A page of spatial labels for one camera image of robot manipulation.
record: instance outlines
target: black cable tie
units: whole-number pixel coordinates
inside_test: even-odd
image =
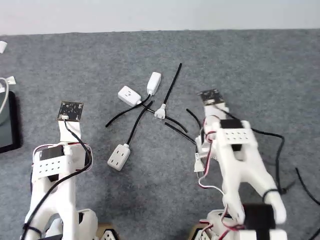
[[[267,190],[267,191],[262,195],[262,202],[265,202],[268,193],[271,193],[271,192],[278,192],[278,193],[279,193],[279,190],[276,189],[276,188],[271,188],[271,189]]]
[[[38,233],[38,234],[40,235],[40,237],[42,236],[42,232],[41,232],[38,228],[36,228],[36,227],[34,227],[34,226],[27,226],[26,223],[23,224],[22,229],[23,229],[23,230],[29,229],[29,230],[35,231],[36,233]]]

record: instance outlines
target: wire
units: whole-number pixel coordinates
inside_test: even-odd
[[[174,85],[175,85],[175,82],[176,82],[176,80],[177,80],[177,78],[178,78],[178,75],[179,75],[179,73],[180,73],[181,67],[182,67],[182,63],[179,64],[179,67],[178,67],[178,69],[177,69],[177,71],[176,71],[176,73],[175,73],[175,76],[174,76],[173,81],[172,81],[172,83],[171,83],[171,85],[170,85],[170,88],[169,88],[168,92],[167,92],[166,95],[165,95],[163,104],[166,104],[167,101],[168,101],[169,95],[170,95],[170,93],[171,93],[171,91],[172,91],[172,88],[173,88]]]
[[[210,224],[210,225],[204,227],[204,228],[202,229],[202,231],[201,231],[201,234],[204,233],[206,230],[213,228],[213,226],[214,226],[213,224]]]
[[[225,193],[220,188],[218,188],[217,186],[214,186],[214,185],[203,185],[201,183],[201,181],[206,178],[206,176],[208,175],[208,172],[209,172],[210,159],[211,159],[211,147],[212,147],[212,143],[210,144],[209,151],[208,151],[208,154],[206,156],[206,164],[205,164],[205,168],[204,168],[204,175],[199,178],[198,185],[203,189],[216,189],[224,196]]]
[[[309,238],[309,240],[314,240],[320,234],[320,228]]]
[[[28,221],[24,224],[23,226],[23,234],[21,236],[21,239],[20,240],[25,240],[26,238],[26,235],[27,235],[27,232],[29,230],[29,227],[30,227],[30,224],[32,222],[32,220],[34,219],[35,215],[37,214],[38,210],[40,209],[40,207],[42,206],[42,204],[45,202],[45,200],[49,197],[50,193],[59,185],[61,184],[62,182],[64,182],[65,180],[68,180],[76,175],[79,175],[81,173],[83,173],[84,171],[86,171],[92,164],[92,157],[88,151],[88,149],[86,148],[85,144],[81,141],[81,139],[73,132],[71,131],[68,126],[67,126],[67,122],[66,120],[64,120],[64,125],[65,125],[65,128],[71,133],[71,135],[73,137],[75,137],[79,143],[81,144],[81,146],[83,147],[83,149],[85,150],[85,154],[86,154],[86,157],[89,158],[89,162],[79,171],[75,171],[73,173],[71,173],[70,175],[68,176],[65,176],[64,178],[61,178],[60,180],[58,180],[57,182],[55,182],[52,187],[50,187],[50,189],[46,192],[46,194],[42,197],[42,199],[39,201],[39,203],[36,205],[36,207],[34,208],[33,212],[31,213]]]
[[[239,118],[233,116],[231,113],[217,107],[216,105],[214,105],[215,108],[217,108],[218,110],[224,112],[226,115],[228,115],[229,117],[233,118],[233,119],[236,119],[236,120],[239,120]],[[282,194],[286,194],[289,190],[289,188],[292,186],[291,184],[285,188],[282,188],[281,187],[281,180],[280,180],[280,161],[279,161],[279,158],[280,158],[280,154],[281,154],[281,151],[285,145],[285,137],[280,135],[280,134],[276,134],[276,133],[272,133],[272,132],[266,132],[266,131],[260,131],[258,129],[255,129],[255,128],[251,128],[252,131],[256,132],[257,134],[262,134],[262,135],[266,135],[266,136],[272,136],[272,137],[277,137],[277,138],[280,138],[281,139],[281,143],[278,147],[278,150],[276,151],[276,156],[275,156],[275,183],[276,183],[276,187],[278,188],[279,190],[279,193],[282,195]]]
[[[155,113],[155,111],[152,110],[151,108],[147,108],[146,110],[147,110],[148,112],[150,112],[150,113],[153,113],[153,114]],[[171,117],[169,117],[169,116],[167,116],[167,115],[164,117],[164,119],[167,119],[167,120],[169,120],[169,121],[177,124],[177,125],[178,125],[180,128],[182,128],[183,131],[185,131],[186,133],[188,132],[188,130],[187,130],[180,122],[178,122],[177,120],[174,120],[173,118],[171,118]]]
[[[186,108],[185,110],[196,120],[196,123],[198,124],[199,129],[201,129],[202,126],[199,118],[197,118],[197,116],[190,109]]]
[[[8,84],[8,81],[3,77],[0,77],[0,80],[3,80],[5,82],[5,95],[4,95],[4,99],[3,99],[3,102],[2,102],[1,107],[0,107],[0,114],[1,114],[1,112],[3,111],[3,109],[4,109],[5,105],[6,105],[7,99],[8,99],[9,84]]]
[[[134,123],[134,125],[133,125],[132,131],[131,131],[131,133],[130,133],[129,139],[128,139],[128,141],[126,142],[126,144],[128,144],[128,145],[130,144],[131,139],[132,139],[132,137],[134,136],[135,130],[136,130],[136,128],[137,128],[137,125],[138,125],[138,123],[139,123],[142,115],[146,112],[147,108],[150,107],[153,103],[154,103],[154,101],[149,102],[148,105],[146,106],[146,108],[144,108],[144,109],[140,112],[138,118],[136,119],[136,121],[135,121],[135,123]]]
[[[148,101],[148,99],[149,99],[150,97],[151,97],[151,95],[149,94],[149,95],[146,97],[146,99],[143,100],[142,102],[140,102],[139,104],[137,104],[137,105],[135,105],[135,106],[133,106],[133,107],[130,107],[130,108],[127,109],[127,110],[124,110],[124,111],[118,113],[118,114],[117,114],[116,116],[114,116],[110,121],[108,121],[108,123],[105,125],[105,127],[106,127],[106,128],[109,127],[117,118],[119,118],[119,117],[122,116],[123,114],[125,114],[125,113],[127,113],[127,112],[129,112],[129,111],[131,111],[131,110],[133,110],[133,109],[136,109],[136,108],[138,108],[138,107],[140,107],[140,106],[142,106],[146,101]]]
[[[181,134],[182,136],[184,136],[186,139],[188,139],[191,143],[193,143],[194,145],[196,145],[196,141],[193,140],[190,136],[188,136],[187,134],[185,134],[184,132],[180,131],[178,128],[172,126],[171,124],[165,122],[164,125],[168,126],[169,128],[173,129],[174,131],[176,131],[177,133]]]
[[[218,240],[222,240],[225,238],[225,236],[230,232],[230,230],[226,230],[220,237]]]
[[[296,167],[295,168],[296,174],[298,175],[299,181],[304,189],[304,191],[306,192],[306,194],[308,194],[308,196],[316,203],[320,206],[320,201],[318,201],[313,195],[312,193],[308,190],[307,186],[305,185],[304,181],[302,180],[302,177],[300,175],[299,169]]]
[[[244,225],[241,225],[241,224],[236,224],[236,225],[233,225],[233,226],[229,226],[227,224],[224,223],[224,218],[226,217],[227,215],[227,212],[228,212],[228,205],[225,205],[225,208],[223,210],[223,213],[221,215],[221,223],[223,224],[223,226],[225,226],[227,229],[231,230],[231,231],[239,231],[241,229],[244,229]]]
[[[33,184],[32,184],[32,173],[33,171],[31,170],[30,172],[30,193],[32,194],[32,189],[33,189]]]

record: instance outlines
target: black power cord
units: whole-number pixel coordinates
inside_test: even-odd
[[[309,240],[314,240],[320,234],[320,228],[309,238]]]
[[[149,107],[147,107],[146,110],[147,110],[148,112],[150,112],[150,113],[153,113],[153,114],[155,113],[155,111],[152,110],[152,109],[149,108]],[[173,118],[171,118],[171,117],[169,117],[169,116],[167,116],[167,115],[165,115],[164,119],[167,119],[167,120],[169,120],[169,121],[177,124],[177,125],[178,125],[180,128],[182,128],[183,131],[185,131],[186,133],[188,132],[188,130],[187,130],[180,122],[178,122],[177,120],[175,120],[175,119],[173,119]]]
[[[239,120],[239,118],[233,116],[231,113],[215,106],[218,110],[224,112],[226,115],[228,115],[229,117],[233,118],[233,119],[236,119],[236,120]],[[280,181],[280,161],[279,161],[279,158],[280,158],[280,154],[281,154],[281,151],[285,145],[285,137],[280,135],[280,134],[276,134],[276,133],[272,133],[272,132],[266,132],[266,131],[260,131],[258,129],[255,129],[255,128],[251,128],[252,131],[254,131],[255,133],[257,134],[262,134],[262,135],[266,135],[266,136],[272,136],[272,137],[277,137],[277,138],[280,138],[281,139],[281,143],[279,145],[279,148],[278,150],[276,151],[276,156],[275,156],[275,183],[276,183],[276,187],[279,191],[279,193],[281,195],[283,194],[286,194],[289,190],[289,188],[291,188],[293,186],[293,184],[290,184],[289,186],[285,187],[285,188],[282,188],[281,187],[281,181]]]
[[[130,108],[127,109],[127,110],[124,110],[124,111],[118,113],[116,116],[114,116],[114,117],[105,125],[105,127],[106,127],[106,128],[109,127],[109,126],[113,123],[114,120],[116,120],[117,118],[119,118],[119,117],[122,116],[123,114],[125,114],[125,113],[127,113],[127,112],[129,112],[129,111],[131,111],[131,110],[133,110],[133,109],[136,109],[136,108],[140,107],[140,106],[143,105],[146,101],[148,101],[148,99],[149,99],[150,97],[151,97],[151,95],[149,94],[149,95],[146,97],[146,99],[143,100],[142,102],[140,102],[139,104],[137,104],[137,105],[135,105],[135,106],[133,106],[133,107],[130,107]]]
[[[178,69],[177,69],[177,71],[176,71],[176,73],[175,73],[175,76],[174,76],[174,78],[173,78],[173,80],[172,80],[172,83],[171,83],[171,85],[170,85],[170,88],[169,88],[168,92],[167,92],[166,95],[165,95],[163,104],[166,104],[167,101],[168,101],[168,98],[169,98],[169,96],[170,96],[170,93],[171,93],[171,91],[172,91],[172,88],[174,87],[174,85],[175,85],[175,83],[176,83],[176,81],[177,81],[177,78],[178,78],[178,75],[179,75],[179,73],[180,73],[181,67],[182,67],[182,63],[180,63],[179,66],[178,66]]]
[[[191,143],[193,143],[194,145],[196,145],[195,140],[193,140],[190,136],[188,136],[187,134],[185,134],[184,132],[180,131],[178,128],[172,126],[171,124],[165,122],[164,125],[168,126],[169,128],[173,129],[174,131],[176,131],[177,133],[181,134],[182,136],[184,136],[186,139],[188,139]]]
[[[81,146],[83,147],[83,149],[85,150],[85,155],[86,157],[89,158],[89,162],[79,171],[76,171],[76,172],[73,172],[71,173],[70,175],[68,176],[65,176],[64,178],[61,178],[60,180],[58,180],[57,182],[55,182],[52,187],[50,187],[50,189],[46,192],[46,194],[42,197],[42,199],[39,201],[39,203],[36,205],[36,207],[34,208],[33,212],[31,213],[28,221],[23,225],[23,233],[22,233],[22,236],[21,236],[21,239],[20,240],[25,240],[26,238],[26,235],[27,235],[27,232],[29,229],[31,229],[30,227],[30,224],[32,222],[32,220],[34,219],[35,215],[37,214],[38,210],[40,209],[40,207],[42,206],[42,204],[45,202],[45,200],[49,197],[49,195],[51,194],[51,192],[59,185],[61,184],[62,182],[64,182],[65,180],[68,180],[76,175],[79,175],[81,173],[83,173],[84,171],[86,171],[92,164],[92,156],[91,154],[89,153],[89,150],[87,149],[87,147],[85,146],[84,142],[81,141],[81,139],[73,132],[71,131],[68,126],[67,126],[67,122],[66,120],[64,120],[64,125],[65,125],[65,128],[71,133],[71,135],[73,137],[75,137],[78,142],[81,144]]]
[[[316,203],[320,206],[320,201],[318,201],[313,194],[309,191],[309,189],[307,188],[307,186],[305,185],[304,181],[302,180],[302,177],[300,175],[299,169],[296,167],[295,168],[296,174],[298,175],[299,181],[304,189],[304,191],[306,192],[306,194],[308,194],[308,196]]]
[[[136,119],[136,121],[135,121],[135,123],[134,123],[134,125],[133,125],[132,131],[131,131],[131,133],[130,133],[129,139],[128,139],[128,141],[126,142],[126,144],[128,144],[128,145],[130,144],[131,139],[132,139],[132,137],[134,136],[135,130],[136,130],[136,128],[137,128],[137,125],[138,125],[138,123],[139,123],[142,115],[146,112],[146,110],[147,110],[153,103],[154,103],[154,101],[149,102],[148,105],[140,112],[138,118]]]
[[[186,108],[185,110],[196,120],[196,123],[198,124],[199,129],[201,129],[202,126],[199,118],[197,118],[197,116],[190,109]]]

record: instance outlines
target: gray carpet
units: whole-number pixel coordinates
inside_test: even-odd
[[[117,92],[128,85],[146,96],[152,71],[163,73],[152,108],[158,109],[180,62],[180,76],[167,102],[167,114],[191,136],[201,119],[197,92],[218,88],[230,110],[257,129],[283,134],[281,180],[296,180],[294,168],[318,198],[320,155],[320,30],[221,30],[69,33],[2,36],[0,76],[14,75],[19,98],[23,147],[0,154],[0,239],[18,239],[29,209],[32,151],[57,143],[56,121],[62,100],[84,102],[83,140],[91,144],[94,166],[77,178],[77,207],[93,209],[100,222],[111,222],[123,240],[186,239],[192,226],[213,209],[221,195],[197,186],[194,146],[146,113],[131,142],[121,172],[107,166],[118,144],[128,139],[138,116],[134,110],[105,129],[128,106]],[[267,169],[280,141],[257,136]],[[209,182],[221,185],[212,163]],[[241,186],[243,202],[261,199]],[[319,227],[320,208],[300,184],[283,196],[288,239],[306,239]]]

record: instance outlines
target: white cable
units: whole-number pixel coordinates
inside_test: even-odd
[[[1,107],[0,107],[0,114],[1,114],[2,110],[3,110],[4,107],[5,107],[5,104],[6,104],[6,102],[7,102],[7,99],[8,99],[8,95],[9,95],[9,84],[8,84],[8,81],[7,81],[5,78],[3,78],[3,77],[0,77],[0,80],[5,81],[5,96],[4,96],[4,100],[3,100],[2,104],[1,104]]]
[[[208,155],[207,155],[207,163],[206,163],[206,168],[205,168],[204,175],[199,178],[199,180],[198,180],[198,185],[199,185],[200,187],[202,187],[203,189],[216,189],[216,190],[218,190],[218,191],[222,194],[222,196],[224,196],[225,193],[224,193],[219,187],[214,186],[214,185],[203,185],[203,184],[201,183],[201,181],[206,178],[206,176],[208,175],[208,172],[209,172],[210,159],[211,159],[211,148],[212,148],[212,144],[210,145],[210,149],[209,149],[209,152],[208,152]]]

